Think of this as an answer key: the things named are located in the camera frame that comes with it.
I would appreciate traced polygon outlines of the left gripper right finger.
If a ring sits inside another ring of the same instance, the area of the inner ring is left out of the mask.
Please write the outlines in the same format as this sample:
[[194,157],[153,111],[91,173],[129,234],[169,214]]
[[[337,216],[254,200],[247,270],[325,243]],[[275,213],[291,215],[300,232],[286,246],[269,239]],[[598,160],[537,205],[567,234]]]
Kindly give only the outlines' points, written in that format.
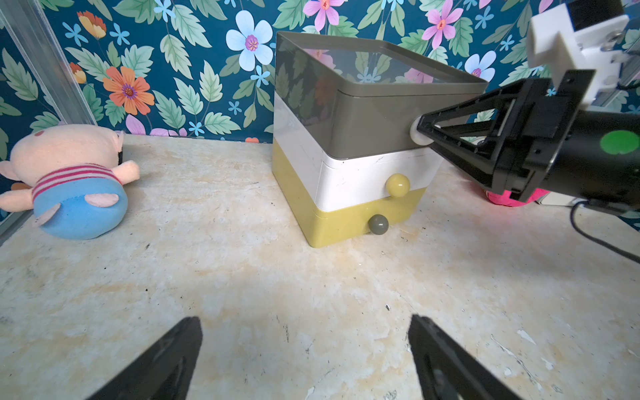
[[520,400],[431,318],[413,315],[408,341],[424,399]]

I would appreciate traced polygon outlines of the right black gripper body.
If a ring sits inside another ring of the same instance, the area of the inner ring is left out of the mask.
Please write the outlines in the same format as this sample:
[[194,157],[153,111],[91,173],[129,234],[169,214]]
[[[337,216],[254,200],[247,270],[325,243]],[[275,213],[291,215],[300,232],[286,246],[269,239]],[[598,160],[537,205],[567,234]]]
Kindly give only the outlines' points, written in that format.
[[525,79],[523,91],[505,120],[520,124],[520,186],[492,188],[493,193],[509,191],[511,198],[524,202],[538,189],[552,189],[553,165],[594,75],[593,70],[566,72],[551,97],[546,95],[548,78]]

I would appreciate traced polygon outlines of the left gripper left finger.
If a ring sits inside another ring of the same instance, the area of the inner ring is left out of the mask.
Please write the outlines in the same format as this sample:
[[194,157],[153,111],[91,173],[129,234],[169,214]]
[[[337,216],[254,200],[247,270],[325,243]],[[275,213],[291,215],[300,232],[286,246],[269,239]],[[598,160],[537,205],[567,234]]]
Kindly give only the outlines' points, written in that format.
[[200,318],[183,318],[91,399],[185,399],[203,343]]

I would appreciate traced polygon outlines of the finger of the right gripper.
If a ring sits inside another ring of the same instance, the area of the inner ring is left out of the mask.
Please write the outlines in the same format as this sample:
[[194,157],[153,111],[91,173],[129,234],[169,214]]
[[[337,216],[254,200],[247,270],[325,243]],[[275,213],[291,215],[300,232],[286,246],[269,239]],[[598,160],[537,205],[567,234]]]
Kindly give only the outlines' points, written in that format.
[[[416,133],[426,138],[490,136],[508,118],[524,86],[525,80],[521,79],[458,105],[425,113],[416,120]],[[468,121],[469,117],[488,111],[493,111],[493,118]]]
[[416,123],[416,144],[429,146],[483,188],[520,186],[520,124],[482,122],[441,128]]

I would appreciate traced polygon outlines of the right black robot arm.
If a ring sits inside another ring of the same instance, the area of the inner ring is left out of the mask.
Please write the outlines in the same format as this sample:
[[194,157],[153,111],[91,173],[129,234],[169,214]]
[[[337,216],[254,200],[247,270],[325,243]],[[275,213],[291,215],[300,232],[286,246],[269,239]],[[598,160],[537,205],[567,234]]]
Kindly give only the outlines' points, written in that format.
[[593,70],[569,70],[555,95],[527,78],[418,117],[412,140],[429,146],[483,189],[525,202],[538,189],[590,208],[639,208],[639,117],[593,111],[582,100]]

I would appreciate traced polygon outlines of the grey top drawer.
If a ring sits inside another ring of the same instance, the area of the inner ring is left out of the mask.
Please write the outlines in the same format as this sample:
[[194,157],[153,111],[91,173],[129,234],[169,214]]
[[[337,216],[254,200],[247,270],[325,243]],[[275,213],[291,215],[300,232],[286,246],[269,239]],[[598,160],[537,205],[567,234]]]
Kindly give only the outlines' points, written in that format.
[[281,31],[273,138],[301,128],[328,156],[414,148],[413,121],[484,93],[488,82],[385,41]]

